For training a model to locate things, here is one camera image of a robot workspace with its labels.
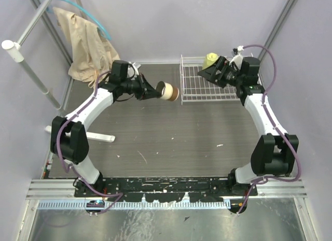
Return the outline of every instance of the floor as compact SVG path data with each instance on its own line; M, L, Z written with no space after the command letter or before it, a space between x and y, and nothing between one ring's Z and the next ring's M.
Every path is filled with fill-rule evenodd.
M140 72L152 86L163 80L180 87L176 64L143 65ZM68 111L91 93L86 84L75 81ZM89 156L107 177L226 176L250 161L258 141L254 122L239 101L181 106L180 99L133 98L106 109L89 131L116 136L113 143L89 141ZM68 177L57 157L49 177Z
M29 240L306 239L293 199L249 199L247 210L239 217L227 209L113 209L97 217L83 210L38 210Z

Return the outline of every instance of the gray wall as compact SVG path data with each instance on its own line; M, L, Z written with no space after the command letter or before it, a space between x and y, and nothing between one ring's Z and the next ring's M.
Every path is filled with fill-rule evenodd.
M82 0L124 60L178 62L264 43L286 0Z
M0 0L0 41L17 40L34 13L29 0ZM22 54L62 101L68 67L43 23L22 46ZM0 50L0 219L1 240L12 240L32 178L39 178L49 148L44 127L57 114L24 71Z
M332 240L331 5L332 0L299 0L271 48L279 72L270 102L300 139L302 178L323 240ZM269 57L261 71L269 82Z

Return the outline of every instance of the beige garment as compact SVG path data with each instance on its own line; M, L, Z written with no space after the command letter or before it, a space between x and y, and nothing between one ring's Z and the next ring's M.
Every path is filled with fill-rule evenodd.
M53 11L73 49L73 63L68 74L94 85L98 74L110 70L114 60L120 60L117 51L100 35L94 23L60 8L54 7Z

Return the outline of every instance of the dish rack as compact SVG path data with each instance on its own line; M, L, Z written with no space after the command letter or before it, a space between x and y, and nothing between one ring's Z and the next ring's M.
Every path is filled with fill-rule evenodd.
M181 105L183 102L238 101L235 87L216 86L197 72L202 69L204 57L183 57L180 62Z

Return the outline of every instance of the white mark on floor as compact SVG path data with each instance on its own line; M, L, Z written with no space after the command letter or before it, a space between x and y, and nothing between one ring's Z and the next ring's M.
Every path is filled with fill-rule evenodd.
M137 152L141 155L141 157L143 157L145 163L147 164L147 161L145 160L145 157L142 155L142 153L140 153L139 151L137 151Z

